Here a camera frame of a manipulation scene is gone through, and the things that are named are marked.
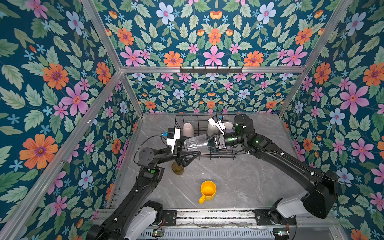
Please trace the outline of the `white mug red interior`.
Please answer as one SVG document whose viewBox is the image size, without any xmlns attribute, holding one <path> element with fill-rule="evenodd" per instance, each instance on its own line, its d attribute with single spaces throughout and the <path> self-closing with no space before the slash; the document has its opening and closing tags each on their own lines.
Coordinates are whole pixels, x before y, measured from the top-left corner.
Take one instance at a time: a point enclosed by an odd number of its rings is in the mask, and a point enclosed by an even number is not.
<svg viewBox="0 0 384 240">
<path fill-rule="evenodd" d="M 225 122 L 224 125 L 225 125 L 225 128 L 226 128 L 225 130 L 226 130 L 227 133 L 230 133 L 230 132 L 234 131 L 233 130 L 233 123 Z"/>
</svg>

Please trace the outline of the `white ceramic mug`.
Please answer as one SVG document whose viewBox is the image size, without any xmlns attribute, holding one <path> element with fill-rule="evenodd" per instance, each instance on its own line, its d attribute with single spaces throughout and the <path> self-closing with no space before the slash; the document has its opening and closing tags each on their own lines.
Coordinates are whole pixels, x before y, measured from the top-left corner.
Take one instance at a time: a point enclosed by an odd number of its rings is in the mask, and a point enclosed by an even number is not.
<svg viewBox="0 0 384 240">
<path fill-rule="evenodd" d="M 212 125 L 211 123 L 208 123 L 207 135 L 209 137 L 211 137 L 212 135 L 218 134 L 219 132 L 220 130 L 217 128 L 215 124 Z"/>
</svg>

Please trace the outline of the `clear glass cup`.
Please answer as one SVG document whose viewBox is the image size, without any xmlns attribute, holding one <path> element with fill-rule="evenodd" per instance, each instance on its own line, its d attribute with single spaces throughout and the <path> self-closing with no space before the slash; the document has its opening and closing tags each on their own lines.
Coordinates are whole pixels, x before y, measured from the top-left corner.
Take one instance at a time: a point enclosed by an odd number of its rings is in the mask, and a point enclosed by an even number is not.
<svg viewBox="0 0 384 240">
<path fill-rule="evenodd" d="M 200 151 L 201 155 L 209 155 L 216 149 L 210 148 L 210 137 L 208 135 L 199 135 L 189 138 L 184 142 L 185 151 Z"/>
</svg>

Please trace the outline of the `cream mug pink handle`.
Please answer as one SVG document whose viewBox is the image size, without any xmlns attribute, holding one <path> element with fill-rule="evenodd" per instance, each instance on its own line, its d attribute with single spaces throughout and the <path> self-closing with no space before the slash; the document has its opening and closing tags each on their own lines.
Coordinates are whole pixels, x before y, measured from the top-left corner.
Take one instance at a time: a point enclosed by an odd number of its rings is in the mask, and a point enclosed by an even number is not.
<svg viewBox="0 0 384 240">
<path fill-rule="evenodd" d="M 185 123 L 183 125 L 183 136 L 193 138 L 195 136 L 195 130 L 191 123 Z"/>
</svg>

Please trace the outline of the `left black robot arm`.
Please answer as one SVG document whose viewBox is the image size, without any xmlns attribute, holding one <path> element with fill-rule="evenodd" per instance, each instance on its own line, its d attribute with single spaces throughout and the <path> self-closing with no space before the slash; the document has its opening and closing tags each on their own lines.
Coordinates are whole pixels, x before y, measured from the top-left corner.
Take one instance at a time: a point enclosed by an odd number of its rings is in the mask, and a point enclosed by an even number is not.
<svg viewBox="0 0 384 240">
<path fill-rule="evenodd" d="M 188 166 L 200 151 L 187 152 L 170 149 L 143 148 L 138 155 L 141 167 L 136 182 L 117 209 L 101 224 L 93 225 L 87 233 L 88 240 L 136 240 L 150 225 L 163 221 L 163 206 L 147 201 L 163 178 L 165 169 L 159 164 L 176 161 Z"/>
</svg>

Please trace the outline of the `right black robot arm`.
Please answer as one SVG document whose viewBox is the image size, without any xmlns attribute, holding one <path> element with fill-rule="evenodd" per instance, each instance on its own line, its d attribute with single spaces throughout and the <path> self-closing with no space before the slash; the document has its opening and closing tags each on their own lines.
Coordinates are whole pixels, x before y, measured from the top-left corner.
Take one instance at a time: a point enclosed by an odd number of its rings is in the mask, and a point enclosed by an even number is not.
<svg viewBox="0 0 384 240">
<path fill-rule="evenodd" d="M 254 129 L 249 116 L 235 116 L 232 131 L 218 118 L 210 118 L 209 125 L 219 130 L 213 134 L 216 148 L 241 146 L 246 154 L 263 160 L 280 169 L 305 190 L 304 193 L 289 199 L 279 198 L 271 206 L 268 218 L 279 225 L 292 216 L 311 214 L 325 219 L 331 211 L 339 194 L 338 176 L 331 170 L 322 172 L 306 165 L 298 158 L 283 151 L 276 143 Z"/>
</svg>

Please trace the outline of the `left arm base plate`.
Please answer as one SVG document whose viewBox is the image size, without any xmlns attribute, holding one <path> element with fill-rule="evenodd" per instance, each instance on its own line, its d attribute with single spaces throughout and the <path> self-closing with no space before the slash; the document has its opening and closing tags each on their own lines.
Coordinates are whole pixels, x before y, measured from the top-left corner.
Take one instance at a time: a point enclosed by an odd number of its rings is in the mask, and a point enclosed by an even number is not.
<svg viewBox="0 0 384 240">
<path fill-rule="evenodd" d="M 157 227 L 174 227 L 177 222 L 177 210 L 160 210 L 157 212 L 156 221 L 154 225 Z"/>
</svg>

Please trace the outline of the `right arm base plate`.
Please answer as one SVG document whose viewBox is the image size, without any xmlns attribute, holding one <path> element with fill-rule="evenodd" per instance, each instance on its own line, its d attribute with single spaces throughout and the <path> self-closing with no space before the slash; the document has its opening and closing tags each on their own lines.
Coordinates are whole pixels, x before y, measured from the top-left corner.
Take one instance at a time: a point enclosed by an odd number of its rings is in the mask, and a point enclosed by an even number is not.
<svg viewBox="0 0 384 240">
<path fill-rule="evenodd" d="M 276 210 L 267 210 L 267 209 L 254 209 L 252 212 L 255 214 L 255 219 L 258 226 L 295 226 L 297 221 L 295 217 L 284 218 Z"/>
</svg>

